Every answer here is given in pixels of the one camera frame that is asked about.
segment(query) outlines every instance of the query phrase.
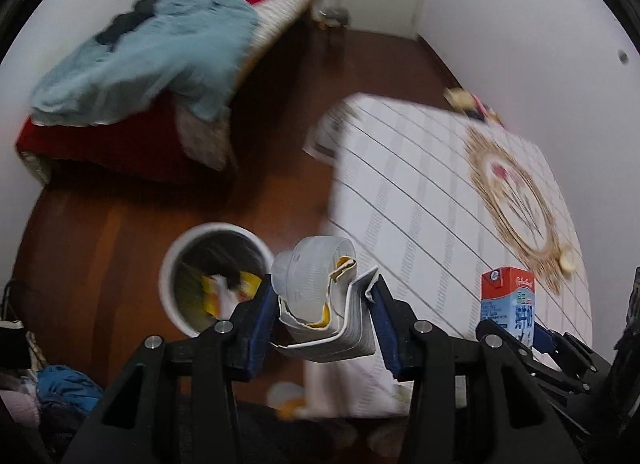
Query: white wall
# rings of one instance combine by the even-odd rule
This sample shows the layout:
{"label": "white wall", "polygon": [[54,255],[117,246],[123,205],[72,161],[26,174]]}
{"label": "white wall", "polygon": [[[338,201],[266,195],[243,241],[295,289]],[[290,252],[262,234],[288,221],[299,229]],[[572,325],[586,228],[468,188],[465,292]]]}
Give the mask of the white wall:
{"label": "white wall", "polygon": [[602,0],[424,0],[418,32],[545,154],[584,255],[594,348],[611,358],[640,265],[640,56],[628,35]]}
{"label": "white wall", "polygon": [[0,284],[12,273],[40,185],[14,153],[39,78],[134,0],[44,0],[0,64]]}

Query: blanket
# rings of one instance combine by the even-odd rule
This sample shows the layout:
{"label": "blanket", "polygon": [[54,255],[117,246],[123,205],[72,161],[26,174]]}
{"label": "blanket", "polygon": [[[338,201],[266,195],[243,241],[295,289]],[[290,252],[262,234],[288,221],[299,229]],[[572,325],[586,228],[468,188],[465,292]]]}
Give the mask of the blanket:
{"label": "blanket", "polygon": [[222,115],[258,17],[246,0],[158,0],[153,18],[115,45],[91,38],[38,83],[36,124],[116,123],[141,112],[164,89],[191,114]]}

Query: milk carton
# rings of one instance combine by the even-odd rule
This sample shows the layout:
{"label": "milk carton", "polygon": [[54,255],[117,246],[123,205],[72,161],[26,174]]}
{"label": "milk carton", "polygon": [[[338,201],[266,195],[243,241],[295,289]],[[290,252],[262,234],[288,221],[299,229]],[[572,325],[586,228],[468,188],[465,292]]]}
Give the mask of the milk carton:
{"label": "milk carton", "polygon": [[482,275],[480,319],[492,319],[523,345],[533,345],[534,275],[500,267]]}

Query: wooden floor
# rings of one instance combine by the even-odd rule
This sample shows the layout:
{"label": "wooden floor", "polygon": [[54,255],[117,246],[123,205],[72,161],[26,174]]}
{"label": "wooden floor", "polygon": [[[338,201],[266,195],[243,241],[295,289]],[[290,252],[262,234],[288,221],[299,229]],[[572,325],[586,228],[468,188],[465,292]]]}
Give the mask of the wooden floor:
{"label": "wooden floor", "polygon": [[330,191],[330,168],[301,150],[309,126],[354,92],[447,108],[445,88],[416,42],[348,32],[341,52],[326,46],[324,34],[296,24],[232,103],[235,180],[210,172],[181,187],[90,165],[63,167],[20,247],[15,278],[29,289],[12,296],[19,315],[50,362],[107,384],[146,336],[182,337],[156,284],[178,235],[225,221],[256,233],[273,253],[292,248],[318,231]]}

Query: trash can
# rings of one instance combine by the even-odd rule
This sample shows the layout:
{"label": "trash can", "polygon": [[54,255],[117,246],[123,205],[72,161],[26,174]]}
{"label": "trash can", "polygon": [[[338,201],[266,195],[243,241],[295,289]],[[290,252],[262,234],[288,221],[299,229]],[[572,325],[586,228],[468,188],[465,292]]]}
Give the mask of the trash can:
{"label": "trash can", "polygon": [[181,332],[196,337],[216,322],[203,307],[201,275],[238,270],[262,278],[272,263],[269,248],[246,229],[222,222],[196,226],[164,256],[158,282],[162,307]]}

